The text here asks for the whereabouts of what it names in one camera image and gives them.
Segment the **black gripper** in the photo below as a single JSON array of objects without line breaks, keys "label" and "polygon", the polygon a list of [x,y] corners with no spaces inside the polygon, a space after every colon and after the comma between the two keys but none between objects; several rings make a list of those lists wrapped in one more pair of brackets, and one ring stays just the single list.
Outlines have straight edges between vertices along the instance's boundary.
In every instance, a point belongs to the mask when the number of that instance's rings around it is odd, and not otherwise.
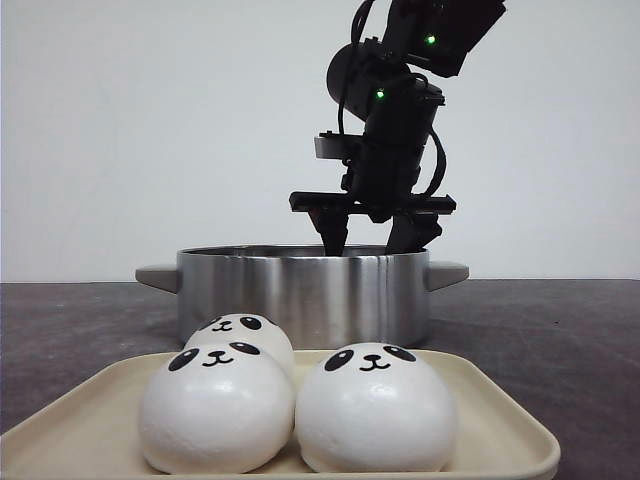
[{"label": "black gripper", "polygon": [[289,202],[292,210],[308,213],[326,255],[343,254],[349,214],[365,214],[376,223],[395,215],[386,253],[421,252],[442,234],[437,214],[452,213],[456,202],[450,196],[434,195],[446,171],[446,154],[433,130],[427,136],[436,145],[437,158],[433,177],[422,193],[412,191],[421,171],[422,144],[389,146],[365,135],[330,131],[315,138],[317,158],[340,160],[347,167],[342,191],[293,192]]}]

